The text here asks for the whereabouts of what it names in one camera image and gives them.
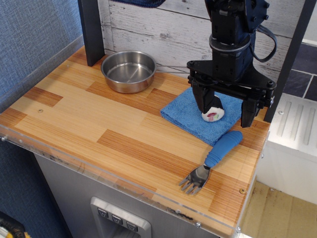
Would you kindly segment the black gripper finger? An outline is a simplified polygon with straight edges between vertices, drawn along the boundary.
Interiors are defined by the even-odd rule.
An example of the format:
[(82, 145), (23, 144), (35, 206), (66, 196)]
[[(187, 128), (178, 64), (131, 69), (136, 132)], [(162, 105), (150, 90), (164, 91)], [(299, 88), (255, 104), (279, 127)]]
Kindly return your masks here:
[(256, 99), (248, 98), (243, 101), (241, 106), (241, 127), (250, 127), (254, 118), (259, 111), (259, 101)]
[(215, 104), (214, 91), (197, 85), (192, 86), (192, 90), (199, 110), (203, 114), (207, 113)]

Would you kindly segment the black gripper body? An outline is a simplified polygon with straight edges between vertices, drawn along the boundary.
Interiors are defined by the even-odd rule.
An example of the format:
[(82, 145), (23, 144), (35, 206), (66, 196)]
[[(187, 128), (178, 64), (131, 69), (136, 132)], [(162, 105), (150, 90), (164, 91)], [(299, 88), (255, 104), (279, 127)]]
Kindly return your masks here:
[(259, 108), (270, 107), (276, 83), (258, 72), (253, 60), (255, 40), (245, 39), (238, 44), (224, 44), (210, 39), (211, 60), (187, 62), (191, 86), (206, 87), (241, 100), (248, 98), (259, 101)]

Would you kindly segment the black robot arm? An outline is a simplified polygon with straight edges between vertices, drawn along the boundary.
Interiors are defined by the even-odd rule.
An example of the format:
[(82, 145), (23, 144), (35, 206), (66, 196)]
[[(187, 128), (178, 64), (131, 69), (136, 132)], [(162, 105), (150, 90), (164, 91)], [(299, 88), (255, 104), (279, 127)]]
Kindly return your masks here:
[(197, 106), (202, 114), (222, 112), (216, 92), (243, 101), (241, 126), (250, 127), (259, 110), (273, 103), (276, 83), (258, 72), (253, 60), (269, 61), (276, 52), (261, 59), (255, 54), (256, 32), (274, 42), (276, 36), (262, 22), (268, 19), (269, 3), (265, 0), (207, 0), (212, 33), (209, 45), (211, 60), (187, 62), (188, 77)]

